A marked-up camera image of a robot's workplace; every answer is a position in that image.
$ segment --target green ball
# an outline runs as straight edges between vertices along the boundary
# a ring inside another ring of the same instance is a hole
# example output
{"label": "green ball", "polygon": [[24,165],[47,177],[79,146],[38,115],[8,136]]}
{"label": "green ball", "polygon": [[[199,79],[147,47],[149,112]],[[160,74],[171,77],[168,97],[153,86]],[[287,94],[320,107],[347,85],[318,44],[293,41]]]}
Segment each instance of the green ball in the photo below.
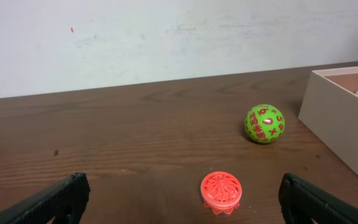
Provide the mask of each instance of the green ball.
{"label": "green ball", "polygon": [[270,143],[285,130],[283,114],[272,105],[257,105],[248,111],[244,121],[247,134],[255,141]]}

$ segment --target wood grain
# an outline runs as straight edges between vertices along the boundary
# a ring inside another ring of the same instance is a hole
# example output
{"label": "wood grain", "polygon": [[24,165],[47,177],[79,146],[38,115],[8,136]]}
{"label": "wood grain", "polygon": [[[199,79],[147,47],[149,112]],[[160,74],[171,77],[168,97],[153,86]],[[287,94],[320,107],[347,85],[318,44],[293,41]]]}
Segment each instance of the wood grain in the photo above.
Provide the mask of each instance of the wood grain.
{"label": "wood grain", "polygon": [[[283,223],[286,172],[358,207],[358,177],[297,119],[311,70],[355,65],[0,99],[0,210],[74,172],[92,189],[82,223]],[[242,134],[261,103],[287,122],[266,146]],[[201,202],[200,182],[215,170],[242,184],[232,215]]]}

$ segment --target red plastic lid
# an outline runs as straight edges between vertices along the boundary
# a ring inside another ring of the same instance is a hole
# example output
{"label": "red plastic lid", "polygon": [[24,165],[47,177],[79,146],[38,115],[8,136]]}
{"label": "red plastic lid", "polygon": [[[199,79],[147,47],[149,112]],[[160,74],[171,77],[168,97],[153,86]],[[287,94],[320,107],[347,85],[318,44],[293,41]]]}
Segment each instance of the red plastic lid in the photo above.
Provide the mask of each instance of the red plastic lid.
{"label": "red plastic lid", "polygon": [[201,195],[204,202],[215,213],[227,210],[231,213],[234,208],[238,207],[241,194],[240,182],[227,172],[210,173],[201,183]]}

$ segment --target ball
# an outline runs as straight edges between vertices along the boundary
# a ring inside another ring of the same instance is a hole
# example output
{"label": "ball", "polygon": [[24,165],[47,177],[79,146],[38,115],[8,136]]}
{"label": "ball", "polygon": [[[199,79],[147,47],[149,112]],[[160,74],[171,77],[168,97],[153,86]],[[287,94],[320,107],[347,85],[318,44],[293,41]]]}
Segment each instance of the ball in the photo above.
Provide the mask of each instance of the ball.
{"label": "ball", "polygon": [[257,105],[248,111],[244,121],[247,134],[260,143],[280,138],[285,130],[283,114],[272,105]]}

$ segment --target red strainer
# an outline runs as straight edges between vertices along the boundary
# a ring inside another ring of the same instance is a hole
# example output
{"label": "red strainer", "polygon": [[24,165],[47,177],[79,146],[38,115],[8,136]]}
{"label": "red strainer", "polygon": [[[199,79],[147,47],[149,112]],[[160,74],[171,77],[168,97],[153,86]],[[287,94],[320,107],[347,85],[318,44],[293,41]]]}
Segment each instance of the red strainer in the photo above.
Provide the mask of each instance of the red strainer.
{"label": "red strainer", "polygon": [[240,182],[227,172],[210,173],[201,183],[204,205],[215,215],[221,212],[231,214],[240,205],[241,193]]}

